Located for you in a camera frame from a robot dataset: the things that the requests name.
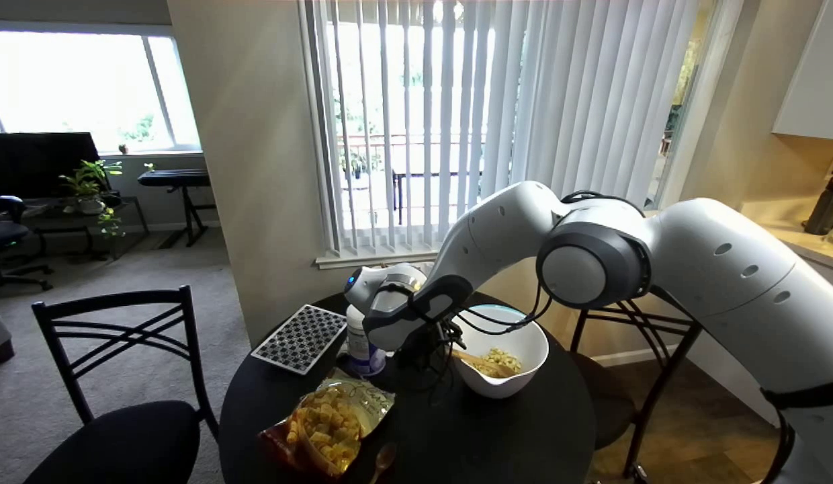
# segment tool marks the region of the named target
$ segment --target wooden cabinet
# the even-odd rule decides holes
[[[833,141],[833,0],[819,6],[773,133]]]

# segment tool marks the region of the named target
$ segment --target desk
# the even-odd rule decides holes
[[[186,247],[191,247],[207,231],[198,209],[214,209],[214,205],[195,205],[187,191],[191,187],[209,187],[205,169],[153,169],[139,176],[139,187],[166,187],[168,191],[179,189],[183,230],[163,240],[162,247],[171,247],[179,236],[186,236]]]
[[[342,299],[317,306],[344,309]],[[258,431],[289,414],[336,367],[336,347],[309,377],[244,357],[219,414],[219,464],[227,484],[296,482],[258,443]],[[432,392],[398,391],[395,410],[364,438],[344,482],[367,482],[372,455],[395,442],[395,482],[553,482],[583,484],[594,455],[587,391],[569,356],[551,340],[551,357],[528,388],[508,402],[484,402],[449,372]]]

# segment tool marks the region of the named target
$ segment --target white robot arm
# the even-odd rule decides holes
[[[445,236],[414,299],[359,290],[348,301],[367,340],[401,349],[417,328],[449,320],[499,270],[536,258],[540,287],[567,306],[604,306],[659,290],[695,318],[780,407],[796,447],[777,482],[833,484],[833,286],[769,231],[712,199],[656,215],[622,199],[540,184],[510,187]]]

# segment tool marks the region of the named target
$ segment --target window blind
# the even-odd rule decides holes
[[[330,250],[434,250],[484,196],[645,203],[699,0],[304,0]]]

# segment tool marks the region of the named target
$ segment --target white wall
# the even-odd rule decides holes
[[[297,0],[168,0],[230,271],[256,341],[344,286],[324,254]]]
[[[746,0],[682,196],[731,208],[817,196],[833,144],[777,138],[773,118],[823,0]]]
[[[819,8],[773,133],[833,141],[833,0]]]

